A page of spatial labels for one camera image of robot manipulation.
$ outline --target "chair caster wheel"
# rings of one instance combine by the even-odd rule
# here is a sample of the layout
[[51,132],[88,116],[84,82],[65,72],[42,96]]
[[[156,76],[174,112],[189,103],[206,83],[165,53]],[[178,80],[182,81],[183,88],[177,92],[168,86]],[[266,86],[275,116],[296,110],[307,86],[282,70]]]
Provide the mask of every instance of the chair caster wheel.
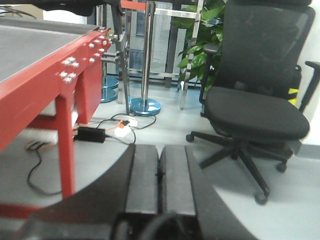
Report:
[[195,140],[195,136],[188,134],[187,136],[185,136],[185,140],[189,143],[193,142]]
[[287,170],[287,165],[283,162],[279,163],[276,167],[275,167],[279,172],[284,173]]
[[257,204],[265,205],[268,201],[268,197],[265,196],[263,193],[258,193],[254,195],[255,201]]

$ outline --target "blue stanchion base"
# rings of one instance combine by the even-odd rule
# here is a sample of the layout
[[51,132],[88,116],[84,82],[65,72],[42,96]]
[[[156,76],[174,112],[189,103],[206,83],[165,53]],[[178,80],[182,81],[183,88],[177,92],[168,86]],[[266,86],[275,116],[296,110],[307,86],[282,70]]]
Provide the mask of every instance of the blue stanchion base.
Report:
[[106,86],[110,89],[116,89],[119,85],[119,80],[115,76],[107,76],[106,77]]
[[109,87],[102,88],[102,99],[101,103],[108,103],[115,100],[118,97],[118,94]]
[[140,97],[131,100],[130,111],[139,116],[152,116],[160,113],[161,104],[155,100],[148,98],[146,109],[142,106]]

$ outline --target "mesh chair back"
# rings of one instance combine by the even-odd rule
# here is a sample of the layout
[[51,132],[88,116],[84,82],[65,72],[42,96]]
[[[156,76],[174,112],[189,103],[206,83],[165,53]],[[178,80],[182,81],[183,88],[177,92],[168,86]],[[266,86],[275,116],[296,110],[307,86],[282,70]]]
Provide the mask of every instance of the mesh chair back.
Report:
[[216,86],[233,88],[241,82],[252,92],[263,87],[270,90],[265,91],[271,92],[269,95],[288,97],[298,57],[315,17],[311,7],[289,2],[227,1]]

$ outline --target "black power adapter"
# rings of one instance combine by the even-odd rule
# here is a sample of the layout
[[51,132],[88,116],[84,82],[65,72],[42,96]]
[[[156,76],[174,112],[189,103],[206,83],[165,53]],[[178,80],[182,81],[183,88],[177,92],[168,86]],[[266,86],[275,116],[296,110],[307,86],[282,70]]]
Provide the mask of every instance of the black power adapter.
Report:
[[106,137],[108,137],[106,135],[106,130],[103,128],[79,126],[76,132],[77,134],[74,136],[75,140],[87,142],[104,143]]

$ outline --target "table frame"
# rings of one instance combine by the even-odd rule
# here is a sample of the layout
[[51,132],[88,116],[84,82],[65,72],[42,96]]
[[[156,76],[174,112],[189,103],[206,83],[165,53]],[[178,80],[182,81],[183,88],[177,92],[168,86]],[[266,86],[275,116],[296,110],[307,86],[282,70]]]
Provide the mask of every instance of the table frame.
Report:
[[[57,130],[63,198],[75,193],[72,109],[76,104],[77,122],[85,124],[100,103],[101,54],[110,47],[108,31],[91,31],[0,83],[0,151],[26,127]],[[65,64],[70,57],[78,67]],[[68,82],[62,72],[75,77]],[[39,115],[54,100],[55,116]],[[28,218],[39,208],[0,203],[0,216]]]

